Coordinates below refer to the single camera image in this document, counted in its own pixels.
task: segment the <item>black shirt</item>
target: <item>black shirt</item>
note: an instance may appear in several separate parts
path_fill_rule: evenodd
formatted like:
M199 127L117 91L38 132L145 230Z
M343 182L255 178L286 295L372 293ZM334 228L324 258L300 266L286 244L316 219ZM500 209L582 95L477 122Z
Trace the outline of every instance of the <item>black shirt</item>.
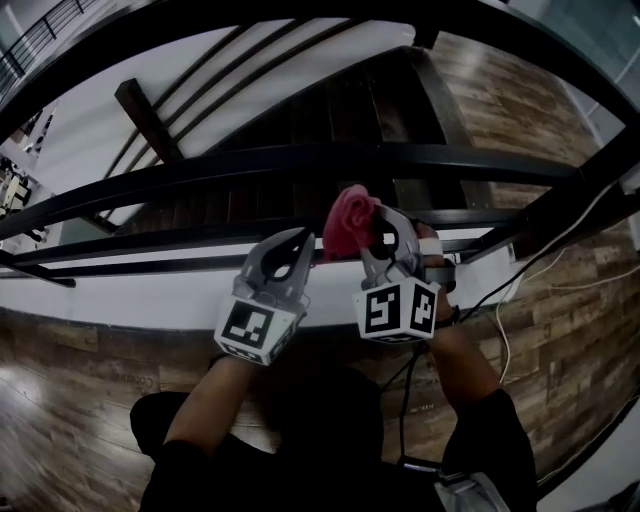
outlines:
M529 439L511 398L498 390L459 413L443 472L486 474L512 511L534 511L536 475ZM240 451L207 457L184 442L164 445L142 499L141 510L259 510L419 507L442 511L429 473L392 464L317 464Z

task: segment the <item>pink cloth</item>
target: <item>pink cloth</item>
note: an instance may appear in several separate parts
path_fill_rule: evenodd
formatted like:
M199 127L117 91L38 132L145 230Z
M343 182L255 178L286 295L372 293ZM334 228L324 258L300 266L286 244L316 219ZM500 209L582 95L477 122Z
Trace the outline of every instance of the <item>pink cloth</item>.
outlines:
M355 254L377 240L371 226L377 204L380 204L380 199L370 197L362 185L353 185L342 191L324 225L325 261Z

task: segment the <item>black railing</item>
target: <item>black railing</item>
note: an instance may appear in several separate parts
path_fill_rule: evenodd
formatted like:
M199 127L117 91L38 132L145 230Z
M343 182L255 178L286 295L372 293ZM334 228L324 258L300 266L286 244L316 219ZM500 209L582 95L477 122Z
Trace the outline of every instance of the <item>black railing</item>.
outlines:
M62 30L96 1L62 0L0 57L0 101L26 75L38 55L58 38Z
M65 13L74 7L64 2L47 23L55 33ZM86 31L65 53L44 63L24 79L0 110L0 140L22 122L82 81L129 57L157 46L227 26L248 26L258 21L308 18L296 8L277 8L273 3L257 4L250 19L242 6L229 4L216 16L197 16L190 1L165 0L117 13ZM544 184L553 188L525 209L435 210L413 212L440 229L486 226L493 229L477 240L451 241L445 249L473 261L513 243L516 255L525 258L545 247L570 226L607 186L615 183L640 161L640 114L628 98L597 67L570 45L538 23L522 17L507 6L482 0L449 0L428 7L384 4L371 8L369 19L412 24L415 46L428 44L439 31L472 38L516 56L560 76L594 100L602 103L626 124L622 132L580 168L513 155L500 151L429 144L326 144L291 145L243 150L213 151L202 157L183 159L129 174L110 177L47 201L30 206L0 222L0 240L44 225L95 214L142 202L175 197L198 190L203 184L246 185L291 182L300 169L326 179L359 180L370 177L426 178L432 173L453 179L507 181ZM354 17L338 4L323 3L317 16ZM277 70L280 61L267 64ZM555 247L574 242L589 233L640 210L640 200L625 196L613 186L598 205ZM257 242L285 227L308 226L320 233L324 219L272 219L212 228L203 226L110 237L62 245L19 255L0 252L0 266L14 272L2 278L32 277L62 286L73 286L74 278L109 275L159 274L236 268L244 256L142 261L135 264L106 264L49 269L49 263L105 256L139 254L172 249Z

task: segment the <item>white finger band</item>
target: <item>white finger band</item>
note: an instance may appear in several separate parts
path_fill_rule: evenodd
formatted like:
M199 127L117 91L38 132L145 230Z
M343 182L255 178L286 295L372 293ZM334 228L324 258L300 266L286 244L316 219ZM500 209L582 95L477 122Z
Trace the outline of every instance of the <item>white finger band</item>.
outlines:
M420 244L420 253L423 256L442 256L442 242L437 238L421 238L418 240Z

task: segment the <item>white marker cube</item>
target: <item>white marker cube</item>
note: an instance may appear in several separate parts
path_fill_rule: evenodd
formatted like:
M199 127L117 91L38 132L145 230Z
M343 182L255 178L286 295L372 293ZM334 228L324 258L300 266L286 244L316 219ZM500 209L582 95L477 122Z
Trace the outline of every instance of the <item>white marker cube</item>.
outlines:
M383 343L432 338L439 289L408 277L354 294L360 336Z
M230 296L220 308L213 335L227 354L269 365L295 332L294 313Z

